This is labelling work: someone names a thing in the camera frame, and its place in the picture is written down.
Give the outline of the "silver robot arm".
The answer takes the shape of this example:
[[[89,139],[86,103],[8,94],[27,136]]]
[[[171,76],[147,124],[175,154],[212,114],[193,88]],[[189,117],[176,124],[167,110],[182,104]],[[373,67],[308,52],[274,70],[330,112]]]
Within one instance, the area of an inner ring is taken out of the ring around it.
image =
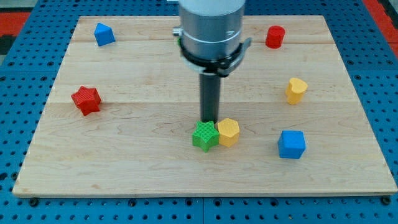
[[[183,61],[204,75],[227,77],[243,61],[248,38],[241,42],[245,0],[179,0],[179,38]]]

